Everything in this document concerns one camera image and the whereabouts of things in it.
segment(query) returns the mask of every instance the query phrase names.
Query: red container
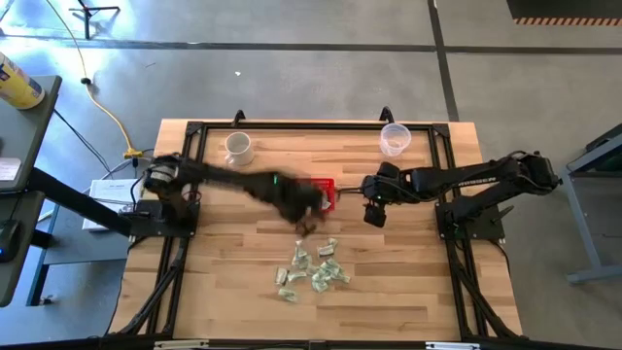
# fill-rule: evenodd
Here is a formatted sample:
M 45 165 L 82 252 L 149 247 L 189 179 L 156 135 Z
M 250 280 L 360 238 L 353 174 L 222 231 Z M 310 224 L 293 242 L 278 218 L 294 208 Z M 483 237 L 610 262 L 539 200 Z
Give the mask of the red container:
M 330 202 L 330 207 L 323 209 L 323 213 L 334 210 L 334 203 L 336 201 L 334 196 L 334 179 L 300 179 L 299 181 L 312 183 L 327 194 L 327 200 Z

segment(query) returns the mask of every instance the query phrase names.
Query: butcher block tabletop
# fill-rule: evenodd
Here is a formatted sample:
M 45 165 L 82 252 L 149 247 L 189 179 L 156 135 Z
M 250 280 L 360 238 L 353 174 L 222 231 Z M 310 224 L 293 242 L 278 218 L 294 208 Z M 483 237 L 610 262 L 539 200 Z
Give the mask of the butcher block tabletop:
M 187 122 L 162 121 L 156 156 L 182 151 Z M 481 162 L 474 124 L 450 122 L 449 128 L 456 165 Z M 413 131 L 408 148 L 388 159 L 378 146 L 379 130 L 245 130 L 243 123 L 240 130 L 250 135 L 256 154 L 242 171 L 282 169 L 301 177 L 332 178 L 337 187 L 357 187 L 383 160 L 400 168 L 432 166 L 425 132 Z M 225 165 L 225 139 L 231 132 L 209 131 L 204 161 Z M 194 143 L 191 155 L 196 147 Z M 318 294 L 310 278 L 293 281 L 288 288 L 297 292 L 298 302 L 291 303 L 277 295 L 274 277 L 277 267 L 292 268 L 299 239 L 294 227 L 271 206 L 242 192 L 208 186 L 199 190 L 201 213 L 186 261 L 175 338 L 460 339 L 433 203 L 388 206 L 387 223 L 378 228 L 363 221 L 361 195 L 343 194 L 326 223 L 302 246 L 319 264 L 317 247 L 336 238 L 334 259 L 351 276 L 350 283 L 333 281 Z M 153 290 L 162 241 L 149 238 L 129 252 L 111 332 L 125 326 Z M 489 242 L 473 241 L 472 246 L 482 294 L 521 333 L 503 255 Z M 163 297 L 159 327 L 169 293 Z M 468 297 L 466 305 L 475 330 Z

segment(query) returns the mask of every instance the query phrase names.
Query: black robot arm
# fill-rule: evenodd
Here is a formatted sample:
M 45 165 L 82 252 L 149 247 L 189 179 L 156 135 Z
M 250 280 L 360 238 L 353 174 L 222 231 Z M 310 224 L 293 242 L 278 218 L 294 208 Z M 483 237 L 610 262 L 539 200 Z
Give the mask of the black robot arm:
M 272 204 L 283 219 L 296 224 L 296 231 L 301 234 L 315 229 L 316 219 L 322 219 L 322 191 L 280 171 L 243 173 L 177 156 L 163 156 L 154 159 L 147 169 L 145 189 L 170 204 L 173 210 L 169 217 L 183 220 L 190 211 L 182 198 L 182 188 L 197 183 L 244 191 L 256 200 Z
M 387 204 L 435 201 L 445 193 L 467 186 L 493 184 L 476 195 L 459 195 L 443 205 L 445 222 L 454 225 L 477 217 L 483 210 L 521 193 L 544 195 L 552 192 L 559 179 L 548 158 L 539 153 L 514 152 L 485 163 L 452 169 L 419 167 L 400 170 L 383 162 L 376 175 L 363 179 L 361 190 L 366 205 L 365 221 L 382 227 Z

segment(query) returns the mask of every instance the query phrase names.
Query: gray table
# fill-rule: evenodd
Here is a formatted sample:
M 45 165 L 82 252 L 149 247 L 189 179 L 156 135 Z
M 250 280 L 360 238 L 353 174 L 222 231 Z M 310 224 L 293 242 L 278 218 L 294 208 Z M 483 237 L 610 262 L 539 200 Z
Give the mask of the gray table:
M 62 82 L 58 76 L 32 78 L 46 91 L 46 97 L 36 107 L 20 111 L 0 99 L 0 157 L 21 160 L 21 167 L 14 181 L 0 181 L 0 193 L 17 192 L 25 188 L 52 118 Z
M 82 263 L 123 259 L 127 251 L 127 238 L 110 233 L 90 233 L 80 229 L 82 218 L 88 218 L 104 227 L 128 235 L 129 221 L 120 220 L 116 212 L 64 185 L 53 176 L 34 167 L 48 124 L 52 117 L 61 79 L 58 76 L 33 77 L 46 91 L 46 97 L 35 108 L 19 111 L 0 101 L 0 157 L 19 158 L 21 166 L 13 181 L 0 182 L 0 213 L 7 218 L 15 204 L 15 195 L 28 199 L 28 205 L 19 204 L 21 238 L 18 257 L 4 262 L 0 268 L 0 307 L 6 306 L 13 297 L 23 260 L 29 245 L 39 245 L 42 253 L 28 305 L 38 305 L 46 280 L 48 268 L 54 263 Z M 52 236 L 35 229 L 45 198 L 65 208 L 57 209 L 59 225 L 51 225 Z M 48 242 L 53 237 L 53 245 Z
M 37 191 L 9 194 L 0 198 L 0 221 L 9 219 L 15 208 L 13 219 L 20 222 L 17 255 L 10 262 L 0 263 L 0 307 L 7 306 L 13 298 L 45 198 L 43 193 Z

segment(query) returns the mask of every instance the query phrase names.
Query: spray can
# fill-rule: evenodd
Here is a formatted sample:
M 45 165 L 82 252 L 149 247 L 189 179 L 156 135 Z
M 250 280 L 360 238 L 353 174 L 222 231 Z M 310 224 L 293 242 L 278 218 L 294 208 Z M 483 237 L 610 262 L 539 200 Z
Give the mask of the spray can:
M 17 109 L 28 109 L 43 101 L 46 91 L 0 52 L 0 97 Z

